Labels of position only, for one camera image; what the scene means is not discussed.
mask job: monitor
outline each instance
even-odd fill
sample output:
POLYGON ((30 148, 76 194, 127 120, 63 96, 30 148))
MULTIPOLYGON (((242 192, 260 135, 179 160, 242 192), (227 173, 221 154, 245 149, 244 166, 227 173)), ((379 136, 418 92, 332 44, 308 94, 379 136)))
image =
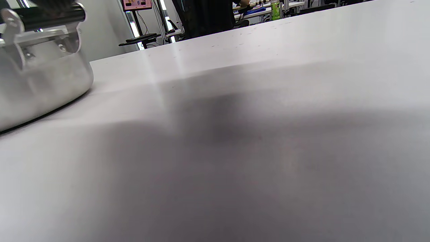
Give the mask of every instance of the monitor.
POLYGON ((124 12, 151 9, 151 0, 121 0, 124 12))

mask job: black clothing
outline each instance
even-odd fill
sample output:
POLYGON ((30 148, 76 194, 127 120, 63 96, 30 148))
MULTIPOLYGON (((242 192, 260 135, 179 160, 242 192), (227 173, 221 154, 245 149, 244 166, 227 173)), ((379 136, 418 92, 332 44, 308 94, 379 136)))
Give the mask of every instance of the black clothing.
POLYGON ((210 32, 218 33, 233 29, 235 20, 232 3, 238 4, 240 0, 212 0, 209 7, 210 32))
POLYGON ((186 39, 233 29, 233 2, 240 0, 173 0, 186 39))

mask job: white wall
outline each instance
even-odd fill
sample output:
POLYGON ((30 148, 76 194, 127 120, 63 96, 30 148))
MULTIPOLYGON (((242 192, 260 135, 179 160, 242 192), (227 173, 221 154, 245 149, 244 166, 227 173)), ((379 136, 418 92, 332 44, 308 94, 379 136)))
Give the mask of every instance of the white wall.
POLYGON ((136 51, 137 45, 119 47, 133 38, 118 0, 79 0, 87 12, 81 23, 82 51, 89 61, 136 51))

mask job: white table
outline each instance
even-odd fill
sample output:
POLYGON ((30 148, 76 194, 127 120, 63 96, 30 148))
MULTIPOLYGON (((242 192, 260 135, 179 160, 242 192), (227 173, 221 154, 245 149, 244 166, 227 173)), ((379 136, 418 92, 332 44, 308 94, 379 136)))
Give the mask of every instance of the white table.
POLYGON ((427 241, 428 9, 92 62, 88 95, 1 137, 0 241, 427 241))
MULTIPOLYGON (((292 2, 292 3, 289 3, 288 6, 289 6, 289 8, 295 8, 295 7, 303 6, 304 4, 305 4, 305 2, 292 2)), ((263 15, 271 14, 272 13, 272 8, 270 7, 270 3, 264 4, 263 7, 265 7, 266 10, 261 11, 261 12, 255 12, 255 13, 252 13, 252 14, 245 15, 243 17, 243 19, 250 19, 250 18, 254 18, 254 17, 260 17, 260 16, 263 16, 263 15)), ((240 14, 235 14, 234 18, 235 18, 236 21, 239 20, 240 14)))

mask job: green bottle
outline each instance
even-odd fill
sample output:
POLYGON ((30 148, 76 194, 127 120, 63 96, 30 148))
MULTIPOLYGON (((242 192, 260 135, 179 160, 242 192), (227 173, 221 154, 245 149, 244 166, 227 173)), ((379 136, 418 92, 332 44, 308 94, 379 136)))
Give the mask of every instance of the green bottle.
POLYGON ((279 0, 271 0, 271 7, 272 7, 272 21, 278 20, 281 18, 281 3, 279 0))

